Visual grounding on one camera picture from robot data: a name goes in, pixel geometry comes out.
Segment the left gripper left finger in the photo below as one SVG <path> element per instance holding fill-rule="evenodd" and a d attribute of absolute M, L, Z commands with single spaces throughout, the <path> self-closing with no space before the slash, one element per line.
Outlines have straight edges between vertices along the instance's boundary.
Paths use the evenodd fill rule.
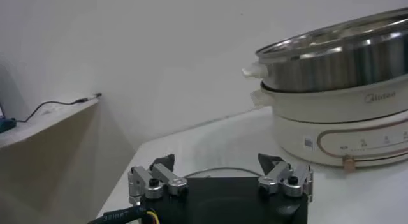
<path fill-rule="evenodd" d="M 184 197 L 189 192 L 187 179 L 173 173 L 175 155 L 156 158 L 148 169 L 131 167 L 127 174 L 130 200 L 158 200 L 166 190 L 170 196 Z"/>

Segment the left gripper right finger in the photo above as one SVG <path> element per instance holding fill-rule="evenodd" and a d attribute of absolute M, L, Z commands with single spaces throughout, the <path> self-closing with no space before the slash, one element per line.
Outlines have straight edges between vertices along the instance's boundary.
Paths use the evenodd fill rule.
<path fill-rule="evenodd" d="M 279 156 L 261 153 L 258 161 L 264 173 L 258 177 L 258 188 L 264 197 L 283 193 L 289 198 L 305 195 L 308 202 L 313 201 L 314 171 L 310 165 L 293 167 Z"/>

